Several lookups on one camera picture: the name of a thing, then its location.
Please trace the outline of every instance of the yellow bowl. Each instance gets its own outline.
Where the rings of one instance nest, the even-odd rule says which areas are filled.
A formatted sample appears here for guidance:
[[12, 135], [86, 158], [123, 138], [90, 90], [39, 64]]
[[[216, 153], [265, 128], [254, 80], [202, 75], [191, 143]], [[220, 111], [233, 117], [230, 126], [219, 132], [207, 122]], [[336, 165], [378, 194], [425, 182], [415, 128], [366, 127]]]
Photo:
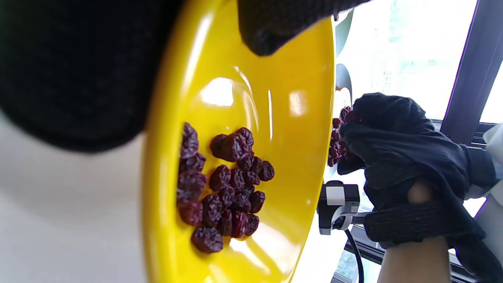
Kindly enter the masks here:
[[[327, 161], [334, 93], [330, 19], [319, 22], [270, 57], [242, 43], [236, 0], [187, 1], [161, 64], [151, 105], [143, 176], [143, 233], [151, 282], [289, 282], [315, 213]], [[266, 193], [258, 230], [225, 239], [220, 253], [190, 242], [194, 227], [176, 209], [183, 122], [198, 132], [208, 159], [220, 133], [245, 126], [254, 152], [276, 177]]]

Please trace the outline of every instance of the black cable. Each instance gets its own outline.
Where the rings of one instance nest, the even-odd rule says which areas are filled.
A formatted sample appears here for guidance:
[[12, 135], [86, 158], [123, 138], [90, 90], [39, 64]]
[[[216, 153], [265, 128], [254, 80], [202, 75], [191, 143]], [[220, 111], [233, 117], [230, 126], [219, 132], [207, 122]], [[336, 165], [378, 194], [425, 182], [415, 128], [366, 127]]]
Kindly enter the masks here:
[[346, 229], [344, 230], [346, 235], [348, 236], [348, 240], [351, 243], [351, 247], [353, 248], [353, 251], [355, 252], [355, 257], [356, 257], [356, 265], [358, 266], [358, 282], [363, 283], [363, 262], [362, 262], [362, 256], [360, 255], [360, 250], [356, 246], [355, 239], [353, 239], [353, 235], [351, 235], [351, 232]]

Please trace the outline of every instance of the black fabric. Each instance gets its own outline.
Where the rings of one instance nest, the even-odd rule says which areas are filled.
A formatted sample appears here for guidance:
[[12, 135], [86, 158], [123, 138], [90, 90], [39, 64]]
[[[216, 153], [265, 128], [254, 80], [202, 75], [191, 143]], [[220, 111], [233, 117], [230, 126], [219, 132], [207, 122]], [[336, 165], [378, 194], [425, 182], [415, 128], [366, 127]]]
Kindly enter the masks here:
[[181, 0], [0, 1], [0, 107], [23, 130], [83, 152], [144, 127]]
[[451, 210], [436, 200], [372, 212], [365, 216], [365, 232], [370, 240], [393, 243], [419, 242], [424, 238], [464, 233]]
[[271, 55], [325, 17], [369, 0], [238, 0], [243, 42], [259, 56]]
[[[374, 204], [374, 211], [410, 205], [407, 193], [412, 185], [416, 181], [426, 183], [433, 189], [434, 200], [444, 209], [442, 215], [449, 215], [449, 221], [455, 222], [455, 232], [449, 232], [447, 239], [465, 259], [462, 262], [465, 268], [479, 278], [502, 280], [501, 265], [487, 247], [483, 247], [484, 231], [463, 207], [471, 182], [477, 179], [470, 175], [470, 155], [466, 149], [436, 132], [425, 112], [410, 98], [365, 94], [355, 101], [353, 111], [361, 121], [343, 125], [341, 136], [356, 156], [339, 161], [339, 174], [353, 172], [363, 164], [367, 178], [364, 190]], [[492, 166], [492, 162], [483, 166]], [[402, 219], [401, 215], [395, 217], [393, 221]], [[475, 260], [466, 260], [473, 256], [477, 257], [477, 264]]]
[[469, 161], [468, 173], [470, 175], [470, 184], [482, 188], [484, 193], [488, 192], [498, 182], [491, 156], [480, 148], [467, 148], [463, 146], [463, 149]]

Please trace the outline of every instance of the white wall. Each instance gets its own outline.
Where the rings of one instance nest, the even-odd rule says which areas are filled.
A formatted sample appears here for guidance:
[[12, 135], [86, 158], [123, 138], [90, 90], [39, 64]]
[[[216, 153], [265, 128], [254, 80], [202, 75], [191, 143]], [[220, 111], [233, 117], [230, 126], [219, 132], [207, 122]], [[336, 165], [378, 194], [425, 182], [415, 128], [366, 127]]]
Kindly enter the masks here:
[[1, 116], [0, 282], [145, 282], [142, 144], [75, 154]]

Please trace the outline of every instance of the dried cranberry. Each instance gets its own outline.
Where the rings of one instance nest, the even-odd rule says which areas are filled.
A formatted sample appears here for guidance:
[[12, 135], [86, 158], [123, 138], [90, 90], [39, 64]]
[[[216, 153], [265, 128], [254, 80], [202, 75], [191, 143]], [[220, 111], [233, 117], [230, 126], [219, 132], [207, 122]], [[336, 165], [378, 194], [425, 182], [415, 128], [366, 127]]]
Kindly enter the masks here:
[[332, 126], [334, 129], [338, 129], [342, 124], [342, 121], [339, 118], [332, 119]]
[[222, 201], [218, 195], [210, 194], [203, 199], [203, 223], [207, 226], [215, 226], [220, 220], [222, 213]]
[[246, 197], [250, 197], [250, 195], [255, 191], [255, 186], [253, 185], [245, 185], [244, 189], [241, 191], [240, 194], [246, 195]]
[[233, 238], [242, 238], [248, 227], [248, 216], [246, 213], [236, 211], [232, 214], [232, 233]]
[[358, 123], [360, 122], [360, 117], [355, 111], [350, 111], [346, 115], [346, 123]]
[[180, 166], [178, 169], [179, 173], [182, 173], [187, 170], [196, 170], [196, 171], [203, 171], [204, 163], [206, 162], [206, 157], [202, 155], [200, 152], [196, 153], [196, 155], [185, 158], [185, 159], [180, 159]]
[[230, 182], [230, 169], [226, 165], [220, 165], [215, 169], [215, 172], [210, 176], [210, 188], [218, 191], [222, 186], [228, 185]]
[[337, 158], [330, 157], [330, 156], [328, 157], [327, 165], [329, 167], [333, 167], [336, 163], [337, 163]]
[[341, 110], [341, 114], [340, 114], [339, 118], [341, 118], [343, 123], [346, 122], [346, 115], [349, 113], [349, 111], [351, 111], [351, 107], [349, 107], [349, 106], [347, 106]]
[[258, 174], [258, 173], [260, 173], [260, 171], [262, 171], [263, 167], [264, 167], [264, 162], [262, 161], [262, 159], [254, 156], [252, 167], [251, 167], [250, 171]]
[[254, 156], [252, 154], [249, 154], [245, 158], [239, 160], [237, 162], [237, 166], [243, 171], [248, 171], [252, 168], [251, 166], [253, 165], [253, 160]]
[[236, 195], [234, 202], [232, 203], [230, 208], [233, 211], [242, 211], [244, 213], [247, 213], [250, 211], [250, 209], [252, 207], [251, 205], [252, 204], [251, 204], [250, 200], [248, 199], [248, 196], [246, 194], [239, 193]]
[[255, 231], [259, 227], [259, 222], [260, 222], [260, 220], [259, 220], [258, 216], [253, 215], [253, 214], [249, 214], [248, 215], [248, 226], [246, 227], [245, 234], [247, 236], [251, 236], [253, 233], [255, 233]]
[[259, 175], [255, 172], [246, 171], [243, 174], [243, 177], [244, 177], [244, 183], [246, 185], [260, 185]]
[[264, 161], [263, 165], [264, 167], [259, 173], [259, 178], [266, 182], [274, 178], [274, 167], [269, 161]]
[[199, 224], [203, 220], [203, 204], [200, 201], [180, 208], [182, 220], [192, 226]]
[[225, 154], [222, 152], [222, 142], [227, 138], [226, 134], [219, 134], [214, 137], [210, 143], [211, 153], [214, 157], [224, 159]]
[[337, 141], [337, 148], [340, 149], [345, 149], [348, 147], [348, 145], [341, 139]]
[[241, 191], [244, 188], [243, 170], [240, 168], [230, 170], [230, 185], [236, 189], [236, 191]]
[[339, 130], [333, 130], [332, 131], [332, 139], [334, 139], [336, 142], [341, 139], [341, 133]]
[[222, 213], [222, 218], [218, 222], [217, 229], [222, 236], [230, 236], [232, 234], [232, 212], [230, 210]]
[[345, 148], [345, 147], [341, 147], [341, 148], [339, 148], [339, 158], [340, 158], [340, 157], [344, 157], [344, 155], [346, 154], [346, 151], [347, 151], [347, 150], [348, 150], [348, 149], [347, 149], [347, 148]]
[[222, 201], [223, 207], [227, 208], [234, 202], [235, 190], [230, 185], [225, 185], [218, 192], [218, 196]]
[[197, 228], [192, 234], [191, 242], [204, 253], [219, 252], [223, 249], [222, 235], [215, 228]]
[[329, 155], [330, 157], [336, 157], [336, 156], [338, 156], [338, 155], [339, 155], [339, 153], [338, 153], [338, 151], [337, 151], [337, 149], [336, 149], [336, 148], [334, 148], [334, 147], [330, 147], [330, 148], [328, 149], [328, 155]]
[[222, 159], [234, 162], [245, 158], [250, 152], [250, 147], [243, 136], [231, 134], [222, 141], [220, 151]]
[[252, 148], [252, 146], [254, 144], [254, 139], [253, 139], [253, 134], [249, 129], [242, 127], [239, 130], [237, 130], [236, 133], [242, 135], [246, 141], [246, 144], [250, 148]]
[[189, 123], [184, 124], [184, 132], [182, 138], [182, 148], [180, 149], [180, 158], [189, 158], [194, 156], [199, 149], [199, 141], [197, 140], [197, 132], [190, 126]]
[[195, 170], [178, 175], [177, 206], [196, 202], [203, 192], [206, 181], [206, 176]]
[[256, 191], [251, 194], [250, 196], [250, 202], [252, 203], [250, 212], [251, 213], [257, 213], [262, 209], [262, 205], [264, 205], [264, 202], [266, 201], [266, 194], [261, 191]]

